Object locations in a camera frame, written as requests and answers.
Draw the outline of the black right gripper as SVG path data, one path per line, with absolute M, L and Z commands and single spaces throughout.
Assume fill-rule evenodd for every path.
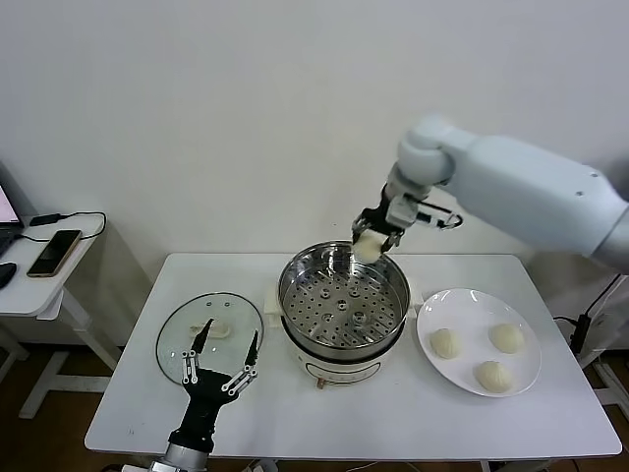
M 383 186 L 380 191 L 380 200 L 377 207 L 366 207 L 361 212 L 361 218 L 357 218 L 352 223 L 352 241 L 358 242 L 361 235 L 366 230 L 375 231 L 385 236 L 381 244 L 381 251 L 388 252 L 398 247 L 403 237 L 406 227 L 398 223 L 391 223 L 387 220 L 387 215 L 391 205 L 391 199 Z

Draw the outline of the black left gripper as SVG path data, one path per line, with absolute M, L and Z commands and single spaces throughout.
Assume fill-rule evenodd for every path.
M 181 425 L 168 441 L 197 451 L 213 451 L 212 435 L 222 406 L 230 403 L 227 392 L 242 392 L 257 377 L 259 331 L 256 330 L 243 368 L 232 378 L 212 370 L 198 370 L 201 354 L 213 323 L 209 319 L 195 336 L 192 347 L 182 352 L 182 384 L 189 396 L 189 404 Z

